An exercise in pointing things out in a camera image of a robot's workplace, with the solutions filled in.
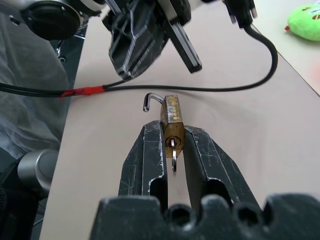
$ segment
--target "red tape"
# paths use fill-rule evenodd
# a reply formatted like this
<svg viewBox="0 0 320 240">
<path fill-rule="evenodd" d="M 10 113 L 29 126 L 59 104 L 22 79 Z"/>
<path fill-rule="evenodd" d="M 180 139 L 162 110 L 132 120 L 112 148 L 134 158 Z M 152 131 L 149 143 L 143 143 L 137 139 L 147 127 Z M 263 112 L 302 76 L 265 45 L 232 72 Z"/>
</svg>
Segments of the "red tape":
<svg viewBox="0 0 320 240">
<path fill-rule="evenodd" d="M 83 88 L 77 88 L 77 89 L 69 89 L 65 91 L 61 97 L 69 97 L 69 96 L 80 96 L 80 95 L 86 95 L 90 96 L 92 94 L 101 94 L 104 93 L 105 90 L 103 86 L 88 86 Z"/>
</svg>

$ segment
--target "metal cylinder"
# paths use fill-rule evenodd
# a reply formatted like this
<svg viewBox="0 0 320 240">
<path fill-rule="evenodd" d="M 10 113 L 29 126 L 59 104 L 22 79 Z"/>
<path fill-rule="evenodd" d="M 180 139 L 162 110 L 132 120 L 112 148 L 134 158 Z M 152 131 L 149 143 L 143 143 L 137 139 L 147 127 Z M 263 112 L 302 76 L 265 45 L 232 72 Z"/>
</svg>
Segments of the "metal cylinder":
<svg viewBox="0 0 320 240">
<path fill-rule="evenodd" d="M 57 150 L 52 149 L 29 152 L 18 164 L 19 180 L 40 198 L 49 195 L 58 153 Z"/>
</svg>

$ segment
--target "table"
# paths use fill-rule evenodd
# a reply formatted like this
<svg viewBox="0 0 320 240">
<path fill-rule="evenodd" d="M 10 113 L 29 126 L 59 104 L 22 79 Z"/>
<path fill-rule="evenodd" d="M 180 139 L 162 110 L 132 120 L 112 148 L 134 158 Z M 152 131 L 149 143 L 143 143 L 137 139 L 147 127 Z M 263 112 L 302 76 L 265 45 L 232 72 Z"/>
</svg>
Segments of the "table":
<svg viewBox="0 0 320 240">
<path fill-rule="evenodd" d="M 194 10 L 185 28 L 203 70 L 190 74 L 169 43 L 162 56 L 128 84 L 231 87 L 261 79 L 268 50 L 232 25 L 221 2 Z M 75 87 L 119 80 L 108 56 L 110 33 L 90 20 Z M 101 198 L 118 193 L 122 164 L 144 124 L 160 119 L 160 104 L 142 111 L 147 90 L 72 99 L 47 203 L 42 240 L 86 240 Z M 265 85 L 230 93 L 178 94 L 186 125 L 205 129 L 233 158 L 259 204 L 279 192 L 319 192 L 320 98 L 282 58 Z M 170 204 L 188 203 L 178 158 Z"/>
</svg>

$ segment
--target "padlock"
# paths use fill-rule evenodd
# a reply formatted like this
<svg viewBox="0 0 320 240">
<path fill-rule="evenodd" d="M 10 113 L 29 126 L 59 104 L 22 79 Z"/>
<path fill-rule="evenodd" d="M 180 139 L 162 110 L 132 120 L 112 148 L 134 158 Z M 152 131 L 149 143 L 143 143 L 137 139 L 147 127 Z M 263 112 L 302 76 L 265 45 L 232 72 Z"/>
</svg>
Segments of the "padlock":
<svg viewBox="0 0 320 240">
<path fill-rule="evenodd" d="M 155 93 L 148 93 L 144 98 L 143 111 L 150 109 L 150 100 L 161 103 L 160 123 L 165 139 L 165 157 L 172 158 L 172 170 L 177 172 L 177 157 L 185 143 L 185 126 L 182 120 L 180 103 L 177 95 L 167 95 L 163 99 Z"/>
<path fill-rule="evenodd" d="M 160 119 L 165 139 L 165 156 L 167 158 L 173 157 L 173 140 L 176 157 L 178 157 L 185 143 L 185 126 L 177 95 L 165 96 L 161 107 Z"/>
</svg>

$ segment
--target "green plush toy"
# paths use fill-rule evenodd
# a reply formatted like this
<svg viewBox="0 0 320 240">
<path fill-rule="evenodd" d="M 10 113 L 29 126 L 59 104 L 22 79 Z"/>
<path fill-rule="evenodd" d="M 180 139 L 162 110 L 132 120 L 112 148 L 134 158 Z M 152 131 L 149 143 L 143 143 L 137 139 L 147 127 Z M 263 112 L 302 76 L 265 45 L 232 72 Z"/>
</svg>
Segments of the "green plush toy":
<svg viewBox="0 0 320 240">
<path fill-rule="evenodd" d="M 293 10 L 285 30 L 304 39 L 320 41 L 320 5 L 304 5 Z"/>
</svg>

